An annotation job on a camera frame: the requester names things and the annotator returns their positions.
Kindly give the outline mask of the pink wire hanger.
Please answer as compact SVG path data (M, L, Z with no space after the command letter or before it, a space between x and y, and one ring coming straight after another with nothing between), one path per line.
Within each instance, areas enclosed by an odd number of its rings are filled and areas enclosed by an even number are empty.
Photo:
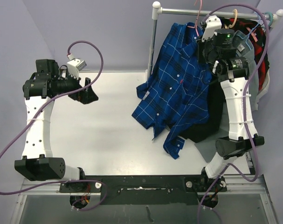
M200 36L199 31L198 31L198 21L199 21L199 16L200 16L200 13L201 13L201 10L202 10L203 0L199 0L199 2L200 2L200 7L199 7L199 10L198 10L194 25L193 26L187 26L188 28L193 28L195 30L197 37Z

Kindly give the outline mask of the blue plaid shirt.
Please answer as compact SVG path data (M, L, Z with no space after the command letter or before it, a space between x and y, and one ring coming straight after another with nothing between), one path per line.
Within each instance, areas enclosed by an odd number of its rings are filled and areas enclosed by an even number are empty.
M153 128L154 138L170 128L163 149L174 159L184 146L179 135L209 118L207 94L212 75L207 65L197 61L198 37L187 27L193 25L171 26L150 77L137 87L141 101L132 113L145 129Z

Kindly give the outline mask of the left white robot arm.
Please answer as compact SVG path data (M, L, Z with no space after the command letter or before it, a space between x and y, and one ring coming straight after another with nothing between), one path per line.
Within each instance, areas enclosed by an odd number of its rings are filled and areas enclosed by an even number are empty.
M83 169L70 167L63 158L53 157L50 118L55 96L81 89L79 72L86 62L74 58L65 69L51 59L38 59L35 63L36 72L22 87L30 127L21 159L14 162L14 168L30 181L71 180L70 186L81 192L87 186Z

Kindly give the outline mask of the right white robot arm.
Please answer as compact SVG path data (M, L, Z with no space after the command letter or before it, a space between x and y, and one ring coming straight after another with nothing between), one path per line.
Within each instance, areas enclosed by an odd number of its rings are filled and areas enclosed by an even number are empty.
M225 95L229 132L227 137L215 142L216 153L202 170L200 186L210 191L216 186L216 178L223 169L243 156L253 147L264 144L264 137L258 135L252 118L250 93L246 86L249 80L248 61L237 55L233 46L234 30L219 28L211 36L198 40L199 62L206 63L216 75Z

